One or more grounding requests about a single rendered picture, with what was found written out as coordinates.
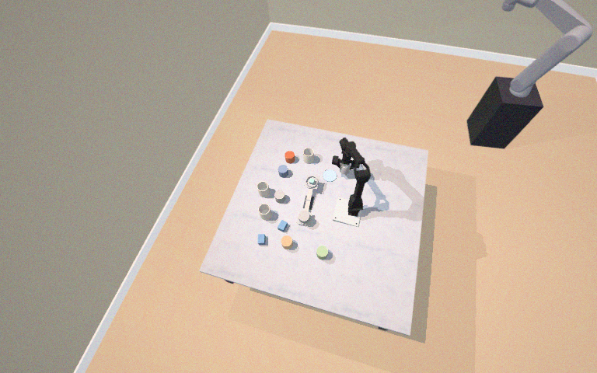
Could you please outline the blue cylinder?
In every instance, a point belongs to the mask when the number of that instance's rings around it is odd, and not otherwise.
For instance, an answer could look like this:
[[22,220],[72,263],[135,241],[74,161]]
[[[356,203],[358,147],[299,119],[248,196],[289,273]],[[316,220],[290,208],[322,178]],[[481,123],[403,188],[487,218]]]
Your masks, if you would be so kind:
[[288,176],[288,167],[286,165],[280,165],[278,167],[279,176],[285,178]]

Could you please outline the orange cylinder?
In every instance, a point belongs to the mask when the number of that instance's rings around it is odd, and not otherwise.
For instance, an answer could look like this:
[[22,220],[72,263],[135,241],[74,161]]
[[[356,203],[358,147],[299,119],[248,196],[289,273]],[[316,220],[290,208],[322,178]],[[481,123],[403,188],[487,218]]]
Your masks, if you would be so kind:
[[292,151],[288,151],[285,153],[285,161],[287,163],[293,163],[295,161],[295,154]]
[[288,235],[282,237],[281,244],[284,249],[290,249],[293,246],[292,238]]

